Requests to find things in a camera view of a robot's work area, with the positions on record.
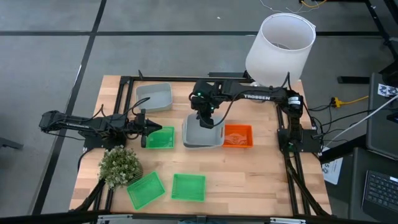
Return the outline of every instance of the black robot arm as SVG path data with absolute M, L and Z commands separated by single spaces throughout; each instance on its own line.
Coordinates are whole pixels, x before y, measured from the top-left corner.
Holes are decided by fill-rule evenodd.
M 128 134 L 141 135 L 141 147 L 146 146 L 146 136 L 162 129 L 149 119 L 145 119 L 145 110 L 141 110 L 134 120 L 129 121 L 126 114 L 113 114 L 105 117 L 82 118 L 68 116 L 59 111 L 49 111 L 42 115 L 39 127 L 45 133 L 61 129 L 77 130 L 85 137 L 85 147 L 104 147 L 111 149 L 117 145 L 125 145 Z
M 215 82 L 214 85 L 210 85 L 199 80 L 189 98 L 191 108 L 198 111 L 197 118 L 200 119 L 200 126 L 204 128 L 213 128 L 218 125 L 214 124 L 211 114 L 220 107 L 222 102 L 234 102 L 240 99 L 273 101 L 289 118 L 289 141 L 294 143 L 302 140 L 300 118 L 303 114 L 303 96 L 293 90 L 272 86 L 246 86 L 233 80 Z

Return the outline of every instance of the green plastic bin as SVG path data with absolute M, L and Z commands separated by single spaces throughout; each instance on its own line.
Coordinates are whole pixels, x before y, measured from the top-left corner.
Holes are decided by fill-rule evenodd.
M 161 130 L 155 131 L 148 136 L 146 148 L 173 149 L 174 140 L 174 127 L 163 126 Z
M 151 172 L 127 187 L 127 193 L 136 210 L 142 209 L 165 192 L 166 190 L 156 171 Z
M 204 202 L 205 194 L 204 175 L 174 174 L 172 199 Z

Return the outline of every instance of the wooden table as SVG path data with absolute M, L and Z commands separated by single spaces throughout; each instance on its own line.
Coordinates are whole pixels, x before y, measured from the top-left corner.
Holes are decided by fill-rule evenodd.
M 96 102 L 95 111 L 104 104 L 105 114 L 112 114 L 120 76 L 104 76 Z M 135 89 L 141 85 L 160 82 L 134 82 L 130 105 L 135 103 Z M 144 175 L 156 170 L 164 183 L 166 194 L 139 213 L 163 214 L 206 214 L 206 215 L 251 215 L 291 216 L 289 188 L 283 155 L 279 152 L 276 130 L 278 128 L 275 104 L 255 103 L 251 100 L 234 102 L 227 124 L 250 124 L 253 128 L 254 147 L 250 149 L 217 148 L 199 151 L 186 150 L 182 144 L 182 122 L 190 113 L 188 100 L 193 82 L 170 82 L 173 94 L 171 111 L 147 113 L 146 116 L 161 125 L 175 127 L 175 148 L 171 150 L 150 150 L 140 147 L 140 140 L 128 141 L 141 160 Z M 304 95 L 301 82 L 293 89 Z M 125 101 L 124 89 L 122 102 Z M 223 103 L 217 114 L 224 114 L 229 103 Z M 304 112 L 301 123 L 310 128 L 310 119 Z M 98 181 L 98 163 L 104 149 L 94 149 L 81 161 L 70 208 L 79 206 L 93 190 Z M 311 153 L 301 153 L 305 183 L 317 202 L 331 213 L 321 165 Z M 206 175 L 206 199 L 203 203 L 172 200 L 170 191 L 174 173 Z M 104 189 L 100 208 L 104 208 L 107 190 Z M 301 194 L 296 186 L 300 213 L 303 213 Z M 126 188 L 117 189 L 111 212 L 137 213 L 134 210 Z

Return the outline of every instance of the orange plastic bin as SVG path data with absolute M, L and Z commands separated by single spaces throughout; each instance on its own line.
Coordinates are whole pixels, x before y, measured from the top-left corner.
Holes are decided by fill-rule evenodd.
M 253 147 L 253 130 L 251 125 L 226 124 L 223 147 Z

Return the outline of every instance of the gray tray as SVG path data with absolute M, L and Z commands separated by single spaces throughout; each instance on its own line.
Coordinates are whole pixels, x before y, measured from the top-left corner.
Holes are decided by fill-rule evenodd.
M 136 90 L 136 100 L 150 97 L 150 100 L 138 106 L 139 109 L 146 109 L 146 112 L 157 112 L 170 110 L 173 97 L 172 87 L 169 83 L 139 86 Z
M 222 146 L 225 137 L 225 123 L 222 122 L 212 129 L 207 129 L 200 126 L 200 121 L 196 117 L 197 114 L 195 113 L 185 118 L 182 129 L 184 146 L 188 148 Z M 221 116 L 217 115 L 213 115 L 212 118 L 215 123 L 222 119 Z

